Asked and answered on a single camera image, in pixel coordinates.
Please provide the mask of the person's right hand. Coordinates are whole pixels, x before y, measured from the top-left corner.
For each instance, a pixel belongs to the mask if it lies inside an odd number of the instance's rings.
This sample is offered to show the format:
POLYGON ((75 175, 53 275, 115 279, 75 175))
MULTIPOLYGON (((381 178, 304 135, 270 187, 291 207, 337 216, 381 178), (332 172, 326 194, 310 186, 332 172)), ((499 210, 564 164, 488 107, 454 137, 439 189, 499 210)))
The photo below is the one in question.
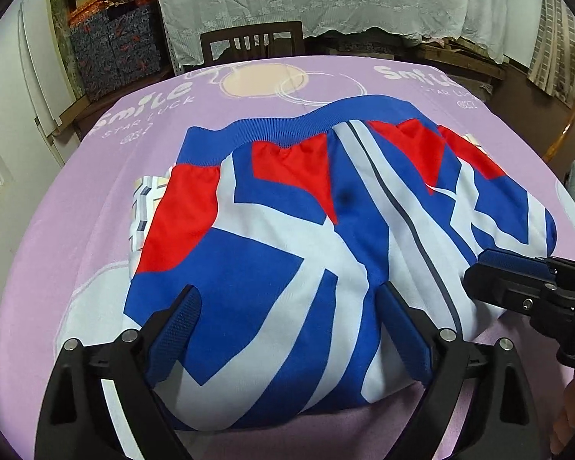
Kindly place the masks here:
POLYGON ((563 408, 549 436, 550 452, 559 455, 575 435, 575 372, 563 393, 563 408))

